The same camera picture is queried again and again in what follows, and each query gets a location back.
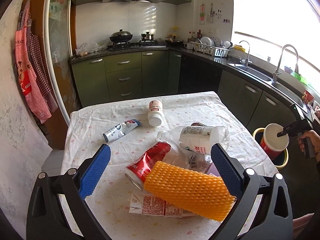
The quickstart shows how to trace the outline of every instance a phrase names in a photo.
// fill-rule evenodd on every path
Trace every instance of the window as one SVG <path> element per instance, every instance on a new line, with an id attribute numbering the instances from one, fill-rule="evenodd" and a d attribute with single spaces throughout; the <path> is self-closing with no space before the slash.
<path id="1" fill-rule="evenodd" d="M 320 22 L 307 0 L 234 0 L 231 40 L 234 44 L 248 41 L 252 55 L 264 60 L 271 57 L 275 66 L 281 47 L 293 45 L 300 56 L 299 73 L 320 92 Z M 295 61 L 295 54 L 285 51 L 280 68 L 294 70 Z"/>

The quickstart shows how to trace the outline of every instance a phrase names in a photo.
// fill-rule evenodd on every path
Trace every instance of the dishwasher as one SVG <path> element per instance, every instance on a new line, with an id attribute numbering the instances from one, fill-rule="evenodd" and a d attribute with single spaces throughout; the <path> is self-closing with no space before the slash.
<path id="1" fill-rule="evenodd" d="M 222 69 L 182 55 L 178 94 L 190 94 L 198 92 L 218 92 Z"/>

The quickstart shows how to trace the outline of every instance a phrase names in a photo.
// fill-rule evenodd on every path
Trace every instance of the floral tablecloth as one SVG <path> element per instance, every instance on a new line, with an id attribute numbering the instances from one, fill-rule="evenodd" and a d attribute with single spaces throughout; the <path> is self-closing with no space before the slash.
<path id="1" fill-rule="evenodd" d="M 154 128 L 148 124 L 148 103 L 159 99 L 163 103 L 165 120 Z M 222 104 L 214 92 L 188 95 L 164 96 L 136 99 L 89 106 L 71 114 L 68 129 L 62 174 L 69 168 L 78 168 L 94 155 L 103 144 L 102 134 L 111 127 L 137 119 L 143 124 L 126 136 L 109 143 L 112 155 L 95 191 L 85 200 L 99 223 L 114 240 L 207 240 L 220 225 L 219 222 L 200 216 L 187 219 L 169 219 L 129 214 L 130 196 L 139 192 L 126 178 L 125 167 L 140 157 L 155 144 L 160 130 L 169 130 L 180 125 L 200 122 L 208 126 L 226 126 L 229 129 L 230 144 L 227 150 L 245 167 L 263 163 L 265 174 L 273 176 L 277 169 L 260 148 L 246 128 Z M 64 196 L 60 197 L 72 230 L 81 235 Z M 260 199 L 257 198 L 242 233 L 252 223 Z"/>

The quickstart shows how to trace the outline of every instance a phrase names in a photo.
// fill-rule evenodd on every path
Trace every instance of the gas stove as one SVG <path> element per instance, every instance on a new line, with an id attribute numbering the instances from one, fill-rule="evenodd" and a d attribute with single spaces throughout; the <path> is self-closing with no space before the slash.
<path id="1" fill-rule="evenodd" d="M 122 42 L 122 43 L 114 43 L 113 45 L 109 45 L 108 49 L 117 50 L 117 49 L 129 49 L 129 48 L 165 48 L 165 45 L 160 45 L 158 41 L 139 41 L 139 42 Z"/>

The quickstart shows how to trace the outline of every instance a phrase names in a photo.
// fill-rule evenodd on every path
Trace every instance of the white pill bottle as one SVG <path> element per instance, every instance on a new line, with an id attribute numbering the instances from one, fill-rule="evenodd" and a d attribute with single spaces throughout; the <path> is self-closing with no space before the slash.
<path id="1" fill-rule="evenodd" d="M 164 118 L 162 102 L 158 100 L 152 100 L 149 103 L 148 120 L 149 124 L 153 127 L 161 125 Z"/>

